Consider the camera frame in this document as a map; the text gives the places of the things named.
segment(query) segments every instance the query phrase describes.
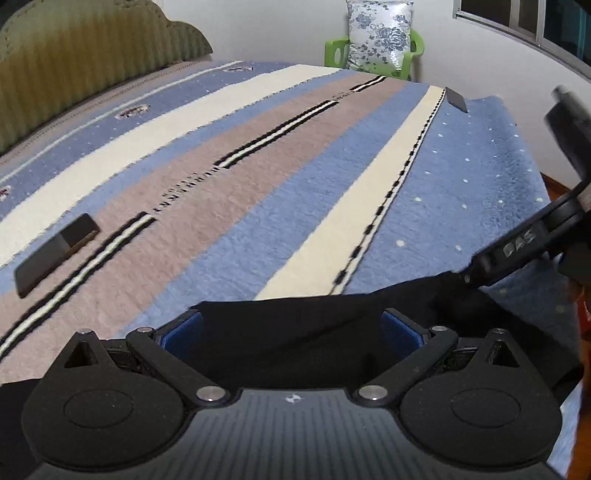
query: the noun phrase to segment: green plastic chair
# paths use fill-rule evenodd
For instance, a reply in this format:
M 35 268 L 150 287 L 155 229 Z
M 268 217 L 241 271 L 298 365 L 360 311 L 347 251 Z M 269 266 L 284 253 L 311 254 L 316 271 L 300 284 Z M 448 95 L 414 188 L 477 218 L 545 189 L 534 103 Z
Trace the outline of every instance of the green plastic chair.
M 338 38 L 336 40 L 329 40 L 324 45 L 324 66 L 334 67 L 337 69 L 344 69 L 347 65 L 347 55 L 345 48 L 349 45 L 349 37 Z M 410 76 L 410 66 L 416 57 L 420 57 L 425 51 L 425 44 L 421 36 L 415 31 L 410 31 L 410 49 L 404 54 L 401 70 L 393 70 L 389 65 L 368 66 L 368 73 L 375 73 L 385 77 L 394 77 L 401 80 L 408 80 Z M 335 61 L 335 55 L 339 51 L 339 61 Z

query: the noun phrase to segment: metal pin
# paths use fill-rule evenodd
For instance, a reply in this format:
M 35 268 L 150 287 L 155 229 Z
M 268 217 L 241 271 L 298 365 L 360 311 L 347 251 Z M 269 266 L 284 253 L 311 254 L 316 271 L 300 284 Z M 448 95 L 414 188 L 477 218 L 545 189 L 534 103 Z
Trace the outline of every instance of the metal pin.
M 365 400 L 381 400 L 386 395 L 388 395 L 388 390 L 381 385 L 365 385 L 359 389 L 359 396 Z
M 226 391 L 217 385 L 208 385 L 197 390 L 197 398 L 203 401 L 218 401 L 226 395 Z

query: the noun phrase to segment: smartphone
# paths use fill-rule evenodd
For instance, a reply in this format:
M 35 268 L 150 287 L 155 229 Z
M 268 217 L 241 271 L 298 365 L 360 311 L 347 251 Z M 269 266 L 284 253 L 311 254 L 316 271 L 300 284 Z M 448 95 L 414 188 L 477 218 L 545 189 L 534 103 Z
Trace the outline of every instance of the smartphone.
M 84 213 L 56 236 L 45 242 L 14 271 L 18 296 L 22 299 L 47 278 L 57 267 L 90 242 L 100 229 Z
M 453 105 L 464 113 L 468 113 L 468 108 L 466 108 L 466 102 L 464 101 L 464 97 L 462 95 L 449 87 L 445 87 L 445 93 L 447 97 L 447 103 Z

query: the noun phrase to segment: black and white stripe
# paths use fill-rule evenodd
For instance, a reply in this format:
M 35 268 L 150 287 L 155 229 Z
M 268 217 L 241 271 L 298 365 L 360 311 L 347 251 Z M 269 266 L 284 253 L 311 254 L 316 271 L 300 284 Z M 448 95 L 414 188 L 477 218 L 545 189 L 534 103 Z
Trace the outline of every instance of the black and white stripe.
M 383 82 L 385 79 L 386 79 L 386 77 L 379 76 L 379 77 L 369 80 L 368 82 L 360 83 L 359 85 L 355 85 L 354 87 L 351 87 L 349 90 L 351 90 L 351 92 L 361 92 L 361 91 L 365 90 L 366 88 L 372 87 L 374 85 L 377 85 L 378 83 Z
M 156 221 L 153 216 L 141 212 L 121 226 L 60 285 L 38 301 L 0 339 L 0 361 L 4 359 L 27 335 L 41 326 L 61 305 L 103 265 L 130 243 L 142 230 Z
M 336 100 L 325 100 L 324 102 L 319 103 L 305 112 L 290 118 L 288 121 L 283 122 L 281 125 L 275 127 L 266 134 L 248 142 L 247 144 L 237 148 L 229 154 L 224 155 L 217 162 L 215 162 L 214 165 L 223 168 L 230 168 L 248 155 L 262 149 L 263 147 L 266 147 L 268 144 L 273 143 L 275 140 L 280 139 L 284 135 L 287 135 L 301 124 L 306 123 L 311 118 L 314 118 L 316 115 L 326 112 L 329 108 L 332 108 L 338 104 L 339 103 Z
M 400 173 L 398 174 L 398 178 L 394 181 L 392 187 L 386 193 L 382 204 L 378 206 L 372 222 L 365 228 L 360 243 L 351 252 L 349 260 L 345 265 L 344 269 L 338 273 L 335 280 L 333 281 L 333 287 L 331 288 L 329 293 L 330 295 L 334 295 L 343 291 L 344 287 L 347 285 L 347 283 L 351 279 L 351 276 L 355 272 L 357 265 L 359 265 L 361 258 L 363 257 L 363 255 L 365 255 L 365 252 L 368 250 L 371 241 L 373 240 L 380 224 L 382 223 L 382 220 L 386 216 L 386 213 L 388 212 L 390 205 L 394 201 L 396 192 L 402 185 L 402 182 L 404 181 L 408 173 L 410 165 L 413 163 L 413 160 L 417 156 L 418 150 L 425 138 L 425 134 L 427 133 L 431 123 L 433 123 L 433 119 L 435 118 L 435 115 L 439 110 L 439 107 L 441 107 L 444 98 L 445 90 L 441 94 L 441 97 L 437 101 L 435 108 L 433 109 L 431 114 L 429 114 L 427 121 L 423 125 L 423 128 L 421 129 L 417 141 L 413 145 L 413 149 L 408 154 L 408 159 L 404 162 L 404 168 L 400 171 Z
M 386 77 L 378 76 L 371 80 L 355 85 L 350 88 L 351 92 L 361 92 L 366 88 L 383 82 Z M 152 212 L 158 213 L 164 210 L 166 207 L 172 205 L 173 202 L 181 198 L 184 193 L 187 193 L 193 187 L 196 187 L 198 183 L 207 180 L 207 178 L 214 175 L 221 168 L 231 168 L 239 161 L 243 160 L 247 156 L 257 152 L 258 150 L 266 147 L 267 145 L 279 140 L 281 137 L 287 135 L 289 132 L 295 130 L 300 125 L 306 123 L 311 118 L 319 115 L 322 112 L 326 112 L 328 109 L 338 105 L 339 99 L 331 99 L 320 102 L 318 105 L 309 108 L 308 110 L 299 113 L 298 115 L 290 118 L 283 122 L 281 125 L 261 135 L 260 137 L 251 140 L 250 142 L 241 145 L 239 148 L 232 150 L 230 153 L 224 155 L 222 158 L 217 160 L 213 167 L 204 173 L 193 173 L 187 176 L 185 179 L 180 180 L 175 184 L 174 187 L 169 188 L 166 192 L 162 193 L 163 199 L 160 200 L 159 204 L 152 208 Z

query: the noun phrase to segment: blue floral pattern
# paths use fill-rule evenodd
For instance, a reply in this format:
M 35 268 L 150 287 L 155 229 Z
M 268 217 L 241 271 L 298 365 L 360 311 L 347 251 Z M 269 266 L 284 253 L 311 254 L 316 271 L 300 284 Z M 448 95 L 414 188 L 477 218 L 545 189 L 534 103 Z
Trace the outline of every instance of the blue floral pattern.
M 379 64 L 400 70 L 410 51 L 413 2 L 347 0 L 349 68 L 367 70 Z

